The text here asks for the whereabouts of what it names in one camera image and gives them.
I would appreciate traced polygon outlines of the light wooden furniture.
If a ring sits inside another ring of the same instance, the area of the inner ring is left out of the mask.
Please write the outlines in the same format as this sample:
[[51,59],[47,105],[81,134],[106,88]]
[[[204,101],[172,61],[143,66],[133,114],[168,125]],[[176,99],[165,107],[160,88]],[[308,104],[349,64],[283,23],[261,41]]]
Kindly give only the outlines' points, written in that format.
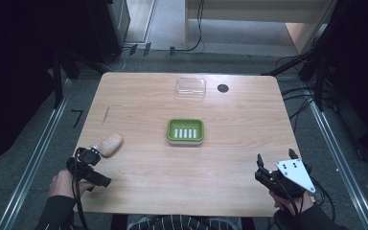
[[203,19],[285,23],[297,53],[303,54],[338,0],[185,0],[185,42],[188,21],[197,19],[200,1]]

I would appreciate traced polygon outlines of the black cabinet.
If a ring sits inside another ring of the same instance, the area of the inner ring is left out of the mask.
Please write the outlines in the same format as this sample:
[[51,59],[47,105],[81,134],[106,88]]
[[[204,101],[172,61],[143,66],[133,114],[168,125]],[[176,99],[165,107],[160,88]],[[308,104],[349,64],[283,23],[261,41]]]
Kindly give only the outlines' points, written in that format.
[[123,50],[130,15],[127,0],[86,0],[94,29],[94,58],[107,62]]

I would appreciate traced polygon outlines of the person's striped clothing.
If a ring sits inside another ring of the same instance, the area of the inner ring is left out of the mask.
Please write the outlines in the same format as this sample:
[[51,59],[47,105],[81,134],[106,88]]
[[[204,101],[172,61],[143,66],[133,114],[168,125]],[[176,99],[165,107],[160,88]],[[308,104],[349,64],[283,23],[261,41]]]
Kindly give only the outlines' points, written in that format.
[[242,220],[185,215],[129,215],[126,230],[242,230]]

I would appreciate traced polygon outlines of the green soap dish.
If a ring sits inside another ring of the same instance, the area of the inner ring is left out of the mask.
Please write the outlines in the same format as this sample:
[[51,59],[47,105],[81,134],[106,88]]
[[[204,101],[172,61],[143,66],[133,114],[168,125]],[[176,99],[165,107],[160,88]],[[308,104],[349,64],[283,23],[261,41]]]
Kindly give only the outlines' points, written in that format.
[[172,145],[199,146],[204,140],[204,124],[198,119],[171,119],[167,140]]

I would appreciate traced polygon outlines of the person's left hand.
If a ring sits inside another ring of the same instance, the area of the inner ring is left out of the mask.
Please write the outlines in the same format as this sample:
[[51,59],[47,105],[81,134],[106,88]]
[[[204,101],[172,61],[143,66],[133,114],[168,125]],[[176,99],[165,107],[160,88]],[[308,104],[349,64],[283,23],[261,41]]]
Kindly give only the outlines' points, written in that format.
[[73,184],[72,174],[68,170],[62,170],[53,177],[48,197],[66,196],[74,198],[77,190],[77,187]]

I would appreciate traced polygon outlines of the beige soap bar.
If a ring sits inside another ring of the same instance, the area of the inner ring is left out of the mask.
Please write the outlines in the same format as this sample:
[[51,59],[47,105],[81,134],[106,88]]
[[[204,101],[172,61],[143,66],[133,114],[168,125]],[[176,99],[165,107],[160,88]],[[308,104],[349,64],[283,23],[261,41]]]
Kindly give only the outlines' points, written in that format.
[[100,154],[110,157],[122,145],[124,138],[119,133],[113,133],[100,143]]

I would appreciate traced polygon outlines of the person's right hand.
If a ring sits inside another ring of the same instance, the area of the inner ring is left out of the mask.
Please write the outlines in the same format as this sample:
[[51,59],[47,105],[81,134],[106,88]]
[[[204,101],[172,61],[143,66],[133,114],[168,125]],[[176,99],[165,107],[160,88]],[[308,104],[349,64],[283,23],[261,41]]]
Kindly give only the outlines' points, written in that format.
[[272,191],[269,191],[269,194],[274,199],[275,208],[281,211],[288,210],[293,216],[303,213],[313,206],[313,202],[308,193],[304,193],[302,197],[295,198],[292,201],[277,196]]

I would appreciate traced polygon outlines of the black metal stand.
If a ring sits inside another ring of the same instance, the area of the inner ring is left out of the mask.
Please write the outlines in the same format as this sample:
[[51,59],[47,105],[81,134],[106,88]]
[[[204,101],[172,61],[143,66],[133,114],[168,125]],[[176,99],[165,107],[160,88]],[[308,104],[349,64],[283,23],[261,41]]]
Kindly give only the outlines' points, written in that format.
[[63,99],[61,72],[64,71],[69,79],[76,79],[79,76],[80,71],[75,63],[75,60],[72,58],[71,51],[67,49],[53,47],[52,63],[55,92],[54,108],[58,108]]
[[314,103],[320,111],[323,111],[322,96],[323,96],[323,86],[327,71],[327,65],[324,56],[324,47],[326,41],[319,38],[312,46],[302,55],[293,57],[287,63],[276,67],[274,70],[263,73],[263,76],[278,76],[284,73],[291,67],[302,63],[303,67],[298,73],[298,78],[301,81],[309,81],[313,76],[316,76],[316,81],[314,85]]

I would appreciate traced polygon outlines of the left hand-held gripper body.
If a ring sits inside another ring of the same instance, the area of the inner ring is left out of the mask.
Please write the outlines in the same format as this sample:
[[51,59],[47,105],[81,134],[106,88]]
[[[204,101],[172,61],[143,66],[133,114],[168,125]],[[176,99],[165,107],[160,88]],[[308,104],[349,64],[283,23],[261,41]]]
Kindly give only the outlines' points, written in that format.
[[95,172],[93,167],[101,160],[101,156],[91,149],[77,148],[74,155],[66,162],[66,169],[78,181],[86,180],[95,186],[108,187],[111,183],[111,178]]

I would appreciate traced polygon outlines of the metal floor rail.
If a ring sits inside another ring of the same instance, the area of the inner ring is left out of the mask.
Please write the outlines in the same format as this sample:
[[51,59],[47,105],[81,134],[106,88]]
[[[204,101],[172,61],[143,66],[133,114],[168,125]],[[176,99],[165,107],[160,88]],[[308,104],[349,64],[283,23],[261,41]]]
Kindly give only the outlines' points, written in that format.
[[361,190],[345,156],[341,149],[334,133],[329,125],[327,117],[324,112],[312,104],[310,106],[311,112],[315,118],[319,129],[327,143],[331,156],[338,169],[338,173],[347,189],[350,199],[356,209],[357,215],[363,225],[364,230],[368,230],[368,201],[363,191]]
[[32,186],[36,173],[41,165],[46,150],[49,147],[63,111],[68,103],[72,86],[73,82],[71,80],[66,80],[64,82],[62,87],[63,99],[59,102],[57,108],[52,111],[49,121],[43,129],[36,147],[34,148],[33,154],[24,172],[22,173],[14,192],[11,195],[11,199],[9,200],[6,210],[0,219],[0,230],[12,230],[14,222],[16,221],[18,213],[23,206],[24,200]]

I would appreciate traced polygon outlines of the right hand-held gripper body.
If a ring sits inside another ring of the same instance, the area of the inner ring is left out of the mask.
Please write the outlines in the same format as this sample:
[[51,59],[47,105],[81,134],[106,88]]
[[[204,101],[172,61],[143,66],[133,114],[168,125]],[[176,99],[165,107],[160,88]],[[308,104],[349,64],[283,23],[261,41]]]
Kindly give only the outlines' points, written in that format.
[[298,198],[305,192],[311,194],[316,192],[310,174],[301,159],[277,161],[276,167],[277,171],[266,168],[257,170],[255,179],[282,198]]

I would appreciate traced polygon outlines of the clear plastic container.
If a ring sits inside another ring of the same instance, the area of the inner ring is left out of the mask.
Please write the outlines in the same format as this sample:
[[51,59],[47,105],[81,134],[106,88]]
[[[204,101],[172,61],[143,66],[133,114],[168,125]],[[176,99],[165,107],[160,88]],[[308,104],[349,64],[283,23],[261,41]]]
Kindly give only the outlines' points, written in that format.
[[204,79],[179,78],[176,81],[175,92],[179,97],[204,98],[206,81]]

